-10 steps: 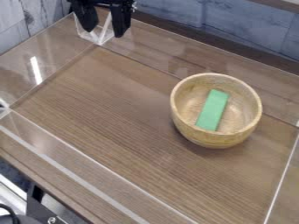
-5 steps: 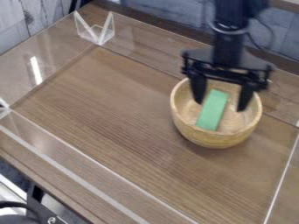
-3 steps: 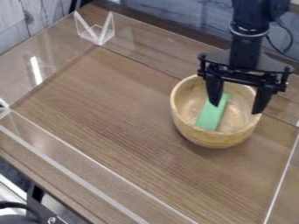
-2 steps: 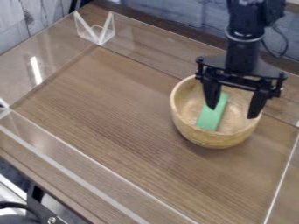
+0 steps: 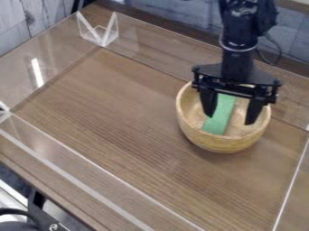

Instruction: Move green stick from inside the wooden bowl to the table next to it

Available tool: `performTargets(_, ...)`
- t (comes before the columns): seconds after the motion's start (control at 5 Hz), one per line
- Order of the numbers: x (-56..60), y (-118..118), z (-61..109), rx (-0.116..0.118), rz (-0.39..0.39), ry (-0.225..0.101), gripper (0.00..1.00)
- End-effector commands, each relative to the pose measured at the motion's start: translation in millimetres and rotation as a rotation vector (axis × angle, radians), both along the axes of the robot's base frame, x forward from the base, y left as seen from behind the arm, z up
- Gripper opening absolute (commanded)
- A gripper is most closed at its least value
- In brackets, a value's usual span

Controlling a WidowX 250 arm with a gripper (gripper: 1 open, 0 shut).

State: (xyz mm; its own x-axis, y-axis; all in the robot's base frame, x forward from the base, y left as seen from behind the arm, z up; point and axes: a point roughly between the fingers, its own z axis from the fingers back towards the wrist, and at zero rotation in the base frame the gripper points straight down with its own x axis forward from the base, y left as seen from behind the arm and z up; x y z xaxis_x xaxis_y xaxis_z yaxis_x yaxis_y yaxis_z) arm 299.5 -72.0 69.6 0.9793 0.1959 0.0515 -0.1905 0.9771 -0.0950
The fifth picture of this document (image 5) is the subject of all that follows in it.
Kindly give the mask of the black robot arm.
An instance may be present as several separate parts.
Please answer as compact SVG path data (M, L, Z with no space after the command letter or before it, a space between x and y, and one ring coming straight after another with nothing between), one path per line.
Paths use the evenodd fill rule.
M276 24L274 0L217 0L223 32L219 36L221 61L191 68L191 87L199 92L203 113L212 116L220 94L248 100L244 124L251 125L264 106L278 99L278 78L252 62L258 38Z

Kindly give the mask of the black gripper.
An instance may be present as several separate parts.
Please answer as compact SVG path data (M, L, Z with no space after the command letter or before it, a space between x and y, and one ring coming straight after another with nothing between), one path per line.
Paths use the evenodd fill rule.
M219 45L221 61L215 64L192 66L191 87L200 94L203 113L208 117L216 110L219 94L248 99L244 124L251 125L263 106L276 103L278 88L282 86L282 82L254 66L255 43L246 45L219 41Z

